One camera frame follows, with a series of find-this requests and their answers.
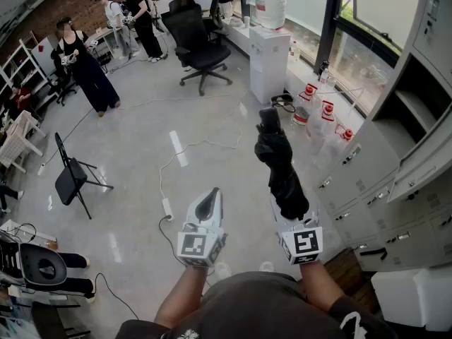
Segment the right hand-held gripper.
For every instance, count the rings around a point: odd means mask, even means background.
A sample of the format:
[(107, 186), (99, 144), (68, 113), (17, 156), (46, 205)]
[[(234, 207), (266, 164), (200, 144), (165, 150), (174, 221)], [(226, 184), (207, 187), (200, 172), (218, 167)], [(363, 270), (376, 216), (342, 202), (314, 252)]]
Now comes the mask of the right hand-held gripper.
[(290, 221), (281, 214), (273, 194), (269, 195), (278, 243), (291, 265), (314, 262), (323, 252), (323, 230), (318, 211), (313, 210), (304, 221)]

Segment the small black swivel chair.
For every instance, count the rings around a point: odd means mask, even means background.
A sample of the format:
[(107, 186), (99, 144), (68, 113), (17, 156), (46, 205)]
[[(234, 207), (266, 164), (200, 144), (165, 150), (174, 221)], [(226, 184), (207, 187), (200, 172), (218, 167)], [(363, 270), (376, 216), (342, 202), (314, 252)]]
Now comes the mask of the small black swivel chair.
[(73, 88), (76, 83), (75, 80), (72, 79), (71, 72), (62, 64), (61, 57), (57, 54), (57, 51), (54, 49), (50, 55), (52, 61), (54, 62), (56, 76), (55, 81), (51, 81), (50, 83), (50, 91), (49, 95), (56, 93), (57, 99), (56, 103), (64, 106), (64, 100), (69, 93), (76, 93)]

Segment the person's white left shoe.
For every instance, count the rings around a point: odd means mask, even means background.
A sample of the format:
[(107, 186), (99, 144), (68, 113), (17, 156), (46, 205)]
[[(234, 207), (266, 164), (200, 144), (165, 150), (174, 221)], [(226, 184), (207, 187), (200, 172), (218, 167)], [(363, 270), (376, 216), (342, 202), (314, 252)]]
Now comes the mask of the person's white left shoe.
[(215, 274), (218, 280), (224, 280), (232, 276), (231, 268), (223, 261), (215, 264)]

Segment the black high-back chair with headrest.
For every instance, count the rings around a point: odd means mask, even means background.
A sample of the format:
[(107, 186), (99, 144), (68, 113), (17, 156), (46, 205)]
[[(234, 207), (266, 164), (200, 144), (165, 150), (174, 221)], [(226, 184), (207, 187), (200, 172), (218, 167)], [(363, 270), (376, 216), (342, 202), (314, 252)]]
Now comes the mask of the black high-back chair with headrest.
[(204, 28), (211, 36), (213, 33), (225, 35), (224, 23), (234, 13), (234, 0), (212, 0), (209, 9), (209, 17), (203, 18)]

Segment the white water dispenser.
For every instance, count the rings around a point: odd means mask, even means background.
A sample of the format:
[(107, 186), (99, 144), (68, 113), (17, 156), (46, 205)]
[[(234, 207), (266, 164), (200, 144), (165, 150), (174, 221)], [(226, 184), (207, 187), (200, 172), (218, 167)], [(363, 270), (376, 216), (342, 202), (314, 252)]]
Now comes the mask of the white water dispenser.
[(249, 43), (251, 92), (266, 106), (285, 89), (290, 34), (255, 26), (249, 29)]

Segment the white open shelf rack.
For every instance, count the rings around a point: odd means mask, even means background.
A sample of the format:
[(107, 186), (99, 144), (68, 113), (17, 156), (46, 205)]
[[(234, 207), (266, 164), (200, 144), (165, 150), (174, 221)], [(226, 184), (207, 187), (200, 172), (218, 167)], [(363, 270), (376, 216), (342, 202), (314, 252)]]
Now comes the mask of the white open shelf rack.
[(52, 59), (57, 45), (54, 36), (46, 37), (34, 46), (20, 40), (13, 53), (0, 64), (0, 114), (12, 107), (5, 103), (15, 96), (13, 86), (30, 90), (32, 113), (38, 117), (45, 114), (47, 105), (58, 96), (52, 84), (57, 79)]

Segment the white desk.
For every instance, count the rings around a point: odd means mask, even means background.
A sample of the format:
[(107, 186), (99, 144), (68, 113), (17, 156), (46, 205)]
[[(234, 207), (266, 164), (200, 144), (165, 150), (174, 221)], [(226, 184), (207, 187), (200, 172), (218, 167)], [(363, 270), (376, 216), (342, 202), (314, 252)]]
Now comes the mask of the white desk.
[(120, 49), (114, 37), (113, 29), (100, 28), (95, 34), (88, 38), (89, 42), (98, 41), (95, 52), (100, 57), (109, 54), (113, 59), (118, 59), (121, 55)]

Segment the black folding chair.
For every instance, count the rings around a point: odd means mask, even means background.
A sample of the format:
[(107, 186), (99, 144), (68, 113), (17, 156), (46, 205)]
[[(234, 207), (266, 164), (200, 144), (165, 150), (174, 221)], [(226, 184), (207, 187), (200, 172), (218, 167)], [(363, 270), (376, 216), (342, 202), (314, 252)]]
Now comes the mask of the black folding chair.
[(65, 206), (69, 206), (77, 198), (85, 209), (88, 218), (92, 216), (83, 199), (81, 189), (85, 184), (102, 187), (112, 190), (114, 187), (107, 184), (99, 168), (86, 162), (69, 157), (64, 147), (64, 142), (58, 133), (54, 134), (58, 153), (63, 162), (64, 168), (55, 181), (55, 189)]

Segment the brown wooden board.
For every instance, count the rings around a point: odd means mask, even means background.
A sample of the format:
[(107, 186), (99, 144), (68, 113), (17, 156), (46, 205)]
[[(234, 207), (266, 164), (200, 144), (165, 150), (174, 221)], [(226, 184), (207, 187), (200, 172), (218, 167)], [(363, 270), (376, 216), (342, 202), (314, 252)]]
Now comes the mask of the brown wooden board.
[(351, 249), (343, 249), (326, 262), (325, 267), (346, 295), (373, 314), (380, 311), (378, 299), (371, 284), (371, 273), (362, 271)]

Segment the person's right forearm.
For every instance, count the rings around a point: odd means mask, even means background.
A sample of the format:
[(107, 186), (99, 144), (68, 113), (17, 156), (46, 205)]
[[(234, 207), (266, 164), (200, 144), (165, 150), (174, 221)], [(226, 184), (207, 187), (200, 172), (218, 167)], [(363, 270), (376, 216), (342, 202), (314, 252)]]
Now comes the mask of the person's right forearm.
[(322, 262), (313, 261), (302, 264), (299, 268), (307, 300), (316, 308), (328, 313), (335, 302), (345, 296)]

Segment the black umbrella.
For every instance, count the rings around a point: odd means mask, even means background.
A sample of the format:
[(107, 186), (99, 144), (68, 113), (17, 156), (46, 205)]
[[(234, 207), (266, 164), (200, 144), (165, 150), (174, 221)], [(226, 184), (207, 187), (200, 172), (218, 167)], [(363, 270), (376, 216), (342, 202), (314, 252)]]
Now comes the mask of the black umbrella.
[(265, 108), (259, 111), (259, 116), (254, 153), (270, 169), (268, 186), (280, 214), (288, 220), (301, 221), (309, 210), (309, 202), (293, 167), (292, 147), (281, 128), (278, 111), (274, 107)]

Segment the person's dark shirt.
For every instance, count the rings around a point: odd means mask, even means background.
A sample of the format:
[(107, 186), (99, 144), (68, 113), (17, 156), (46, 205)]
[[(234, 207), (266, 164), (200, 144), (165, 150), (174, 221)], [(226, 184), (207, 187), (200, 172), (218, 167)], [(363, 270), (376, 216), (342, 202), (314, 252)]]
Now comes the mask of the person's dark shirt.
[(292, 277), (233, 275), (214, 284), (200, 307), (174, 328), (125, 321), (115, 339), (397, 339), (395, 331), (353, 299), (328, 312), (309, 304)]

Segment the black office chair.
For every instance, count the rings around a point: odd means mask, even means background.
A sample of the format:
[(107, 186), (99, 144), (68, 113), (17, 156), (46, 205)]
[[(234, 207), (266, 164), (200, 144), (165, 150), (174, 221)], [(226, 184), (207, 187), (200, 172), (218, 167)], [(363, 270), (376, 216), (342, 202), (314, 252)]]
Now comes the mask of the black office chair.
[(180, 79), (181, 86), (184, 86), (187, 80), (199, 76), (201, 81), (198, 85), (198, 94), (204, 96), (207, 76), (232, 84), (230, 78), (216, 72), (218, 69), (227, 70), (225, 60), (231, 55), (231, 50), (226, 45), (210, 39), (199, 4), (194, 0), (173, 0), (169, 4), (169, 11), (162, 14), (161, 19), (174, 38), (176, 44), (174, 52), (181, 65), (194, 70)]

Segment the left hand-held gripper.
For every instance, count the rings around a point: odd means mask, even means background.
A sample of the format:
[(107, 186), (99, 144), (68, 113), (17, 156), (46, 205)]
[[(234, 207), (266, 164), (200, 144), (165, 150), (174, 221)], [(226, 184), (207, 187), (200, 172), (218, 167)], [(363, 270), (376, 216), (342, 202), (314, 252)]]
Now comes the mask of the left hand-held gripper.
[(223, 198), (218, 187), (199, 195), (187, 210), (187, 224), (177, 237), (177, 258), (186, 266), (212, 268), (225, 247), (227, 233), (221, 228)]

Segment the grey metal locker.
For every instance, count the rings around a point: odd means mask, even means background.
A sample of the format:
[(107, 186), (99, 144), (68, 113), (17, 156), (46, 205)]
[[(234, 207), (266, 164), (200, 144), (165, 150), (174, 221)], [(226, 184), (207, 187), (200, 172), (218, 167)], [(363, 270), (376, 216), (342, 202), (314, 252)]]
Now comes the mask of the grey metal locker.
[(452, 167), (388, 203), (400, 161), (452, 104), (452, 0), (419, 0), (388, 85), (316, 192), (365, 271), (452, 264)]

